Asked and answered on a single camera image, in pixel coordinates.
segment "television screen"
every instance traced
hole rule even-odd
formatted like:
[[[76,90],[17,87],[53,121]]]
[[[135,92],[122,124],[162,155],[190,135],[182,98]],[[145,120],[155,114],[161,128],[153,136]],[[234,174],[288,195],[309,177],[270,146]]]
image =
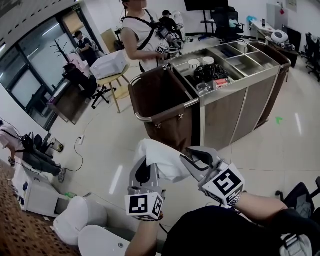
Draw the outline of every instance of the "television screen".
[[[216,7],[228,7],[228,0],[184,0],[187,11],[214,10]]]

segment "coat rack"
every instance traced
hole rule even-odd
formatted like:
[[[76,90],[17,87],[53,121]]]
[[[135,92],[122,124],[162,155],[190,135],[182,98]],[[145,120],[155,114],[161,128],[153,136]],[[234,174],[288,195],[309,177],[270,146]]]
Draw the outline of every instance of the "coat rack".
[[[55,42],[55,44],[56,45],[52,45],[52,46],[50,46],[50,48],[51,47],[57,47],[57,51],[55,51],[54,53],[56,54],[56,53],[60,53],[59,55],[58,55],[58,57],[59,56],[63,56],[64,58],[65,58],[65,60],[66,60],[66,62],[68,63],[68,64],[70,64],[71,62],[70,62],[70,60],[69,60],[69,58],[67,57],[67,55],[65,54],[65,47],[66,47],[66,45],[67,45],[67,42],[65,43],[65,45],[64,45],[64,47],[61,49],[61,47],[60,47],[60,45],[59,45],[59,40],[58,41],[56,41],[56,40],[54,40],[54,42]]]

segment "white cabinet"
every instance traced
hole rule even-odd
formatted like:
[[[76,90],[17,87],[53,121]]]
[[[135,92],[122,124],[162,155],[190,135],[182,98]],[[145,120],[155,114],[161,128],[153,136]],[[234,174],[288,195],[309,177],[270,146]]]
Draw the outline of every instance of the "white cabinet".
[[[21,200],[19,201],[23,211],[57,217],[58,214],[55,214],[55,210],[58,199],[68,200],[68,197],[59,194],[44,176],[29,171],[19,164],[16,164],[12,183],[18,190],[18,200],[19,197],[24,200],[23,205]]]

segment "power strip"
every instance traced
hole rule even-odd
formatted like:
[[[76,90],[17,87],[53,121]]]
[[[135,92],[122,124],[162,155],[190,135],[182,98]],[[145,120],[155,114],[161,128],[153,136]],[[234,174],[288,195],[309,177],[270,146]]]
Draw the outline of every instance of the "power strip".
[[[82,135],[79,140],[79,145],[82,145],[84,143],[84,139],[85,139],[85,136]]]

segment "white desk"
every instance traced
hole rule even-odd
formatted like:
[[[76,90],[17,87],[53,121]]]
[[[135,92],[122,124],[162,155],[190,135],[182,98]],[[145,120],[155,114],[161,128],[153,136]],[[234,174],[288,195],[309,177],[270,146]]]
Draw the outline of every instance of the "white desk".
[[[268,23],[265,23],[265,27],[262,26],[262,21],[257,21],[257,20],[252,20],[251,21],[251,28],[254,28],[254,30],[256,31],[256,39],[259,40],[259,32],[261,32],[262,34],[265,33],[270,33],[272,34],[273,32],[275,32],[276,30],[270,26]]]

